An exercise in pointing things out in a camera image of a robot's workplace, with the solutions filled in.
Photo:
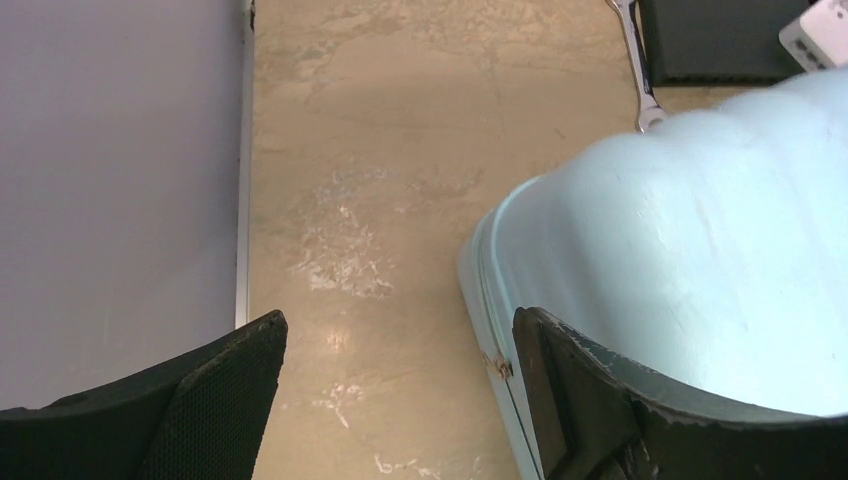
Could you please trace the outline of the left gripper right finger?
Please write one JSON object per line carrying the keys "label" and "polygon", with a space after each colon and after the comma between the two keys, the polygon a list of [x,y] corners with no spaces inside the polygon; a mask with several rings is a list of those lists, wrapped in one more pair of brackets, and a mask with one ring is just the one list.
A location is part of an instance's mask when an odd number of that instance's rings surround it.
{"label": "left gripper right finger", "polygon": [[611,351],[547,311],[513,338],[546,479],[843,479],[847,419],[746,404]]}

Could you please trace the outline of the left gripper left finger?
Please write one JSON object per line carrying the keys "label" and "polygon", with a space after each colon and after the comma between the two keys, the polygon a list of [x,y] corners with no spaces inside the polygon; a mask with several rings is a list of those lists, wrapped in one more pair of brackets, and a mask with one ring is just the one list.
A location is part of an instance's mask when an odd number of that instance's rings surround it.
{"label": "left gripper left finger", "polygon": [[273,310],[120,380],[2,411],[2,478],[252,478],[287,333]]}

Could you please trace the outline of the light blue suitcase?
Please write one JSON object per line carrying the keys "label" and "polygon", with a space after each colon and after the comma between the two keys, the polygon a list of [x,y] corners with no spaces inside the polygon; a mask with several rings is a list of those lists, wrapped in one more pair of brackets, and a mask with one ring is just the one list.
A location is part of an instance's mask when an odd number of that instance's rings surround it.
{"label": "light blue suitcase", "polygon": [[847,71],[600,141],[520,185],[458,277],[524,479],[546,479],[520,308],[686,385],[847,419]]}

